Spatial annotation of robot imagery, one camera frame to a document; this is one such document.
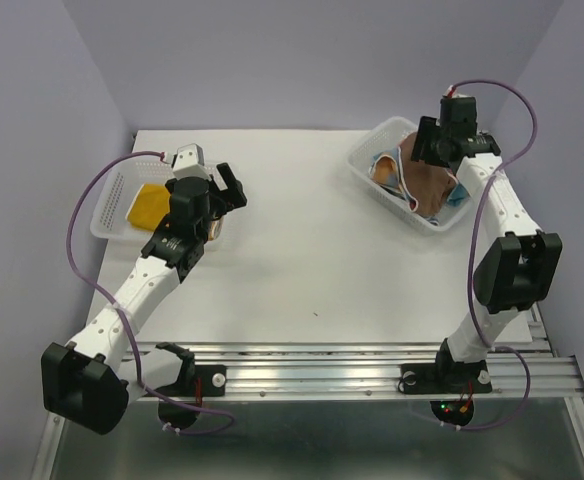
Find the plastic basket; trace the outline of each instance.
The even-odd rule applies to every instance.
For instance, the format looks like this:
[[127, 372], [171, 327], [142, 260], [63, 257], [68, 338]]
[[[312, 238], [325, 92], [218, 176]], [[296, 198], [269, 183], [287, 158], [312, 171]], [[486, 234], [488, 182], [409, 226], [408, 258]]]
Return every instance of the plastic basket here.
[[405, 200], [391, 195], [368, 177], [368, 170], [375, 155], [396, 147], [405, 137], [416, 130], [417, 126], [409, 120], [402, 117], [392, 117], [370, 131], [352, 148], [347, 163], [357, 184], [363, 187], [369, 195], [421, 234], [433, 235], [449, 230], [463, 218], [463, 215], [470, 209], [469, 197], [457, 207], [445, 205], [437, 214], [439, 225], [433, 225], [420, 215], [411, 212]]
[[[213, 166], [205, 168], [208, 173], [215, 172]], [[147, 242], [152, 232], [130, 225], [127, 221], [128, 211], [143, 184], [161, 185], [173, 177], [172, 168], [158, 159], [138, 158], [119, 163], [108, 174], [94, 208], [90, 222], [92, 235], [127, 243]], [[208, 247], [217, 244], [223, 237], [221, 234], [218, 239], [210, 242]]]

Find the white tabletop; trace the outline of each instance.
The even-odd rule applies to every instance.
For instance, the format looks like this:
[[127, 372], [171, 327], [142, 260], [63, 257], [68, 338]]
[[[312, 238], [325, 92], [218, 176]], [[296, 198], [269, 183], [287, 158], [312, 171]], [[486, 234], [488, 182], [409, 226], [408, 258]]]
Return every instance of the white tabletop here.
[[[350, 178], [345, 157], [365, 132], [140, 131], [135, 151], [198, 143], [227, 161], [248, 206], [226, 218], [184, 283], [148, 320], [140, 341], [438, 343], [467, 312], [473, 212], [423, 237]], [[116, 291], [142, 245], [108, 243], [99, 282]], [[486, 250], [481, 238], [478, 258]], [[105, 304], [97, 294], [90, 318]], [[529, 313], [500, 342], [530, 342]]]

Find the yellow sponge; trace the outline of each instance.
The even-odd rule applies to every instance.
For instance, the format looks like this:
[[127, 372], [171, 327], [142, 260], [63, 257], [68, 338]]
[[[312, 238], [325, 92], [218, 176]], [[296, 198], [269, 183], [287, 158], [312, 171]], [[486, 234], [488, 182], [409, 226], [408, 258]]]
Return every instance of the yellow sponge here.
[[128, 212], [130, 225], [153, 232], [170, 212], [170, 192], [165, 185], [145, 184]]

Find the lavender wall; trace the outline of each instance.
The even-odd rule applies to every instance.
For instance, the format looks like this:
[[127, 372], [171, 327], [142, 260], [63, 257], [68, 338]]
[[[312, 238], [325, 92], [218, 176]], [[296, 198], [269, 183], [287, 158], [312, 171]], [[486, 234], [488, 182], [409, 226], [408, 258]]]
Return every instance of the lavender wall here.
[[[540, 131], [509, 174], [526, 208], [563, 238], [542, 310], [554, 346], [576, 354], [584, 376], [584, 1], [561, 8], [517, 86], [536, 107]], [[527, 140], [529, 121], [516, 100], [506, 103], [495, 134], [510, 153]]]
[[[561, 0], [64, 0], [135, 128], [371, 128], [515, 81]], [[496, 118], [505, 95], [482, 103]]]
[[[128, 140], [61, 1], [0, 0], [1, 479], [29, 478], [45, 419], [41, 353], [89, 307], [64, 258], [68, 217]], [[78, 233], [80, 262], [95, 272], [103, 244], [85, 221]]]

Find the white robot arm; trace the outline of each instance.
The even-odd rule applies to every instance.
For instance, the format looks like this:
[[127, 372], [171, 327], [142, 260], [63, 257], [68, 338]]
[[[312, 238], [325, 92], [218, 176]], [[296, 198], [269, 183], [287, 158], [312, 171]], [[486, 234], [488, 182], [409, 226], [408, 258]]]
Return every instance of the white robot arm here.
[[[217, 165], [226, 184], [220, 190], [203, 168], [197, 145], [180, 148], [173, 157], [174, 178], [168, 180], [170, 212], [162, 219], [129, 276], [106, 306], [65, 345], [51, 344], [41, 358], [46, 409], [97, 433], [108, 433], [127, 405], [145, 394], [134, 362], [122, 363], [152, 312], [203, 256], [214, 221], [247, 204], [243, 188], [227, 164]], [[126, 332], [119, 311], [128, 319]], [[194, 355], [162, 343], [142, 357], [143, 383], [156, 389], [180, 383], [191, 387]]]
[[[445, 96], [439, 120], [421, 118], [412, 160], [452, 170], [482, 209], [492, 244], [474, 270], [469, 290], [476, 323], [468, 312], [443, 341], [434, 364], [402, 365], [400, 387], [405, 394], [461, 394], [468, 387], [474, 393], [491, 392], [487, 353], [520, 311], [548, 294], [561, 240], [557, 234], [543, 232], [530, 218], [501, 168], [500, 154], [492, 136], [477, 132], [473, 97]], [[469, 421], [463, 418], [465, 411], [433, 411], [449, 423]]]

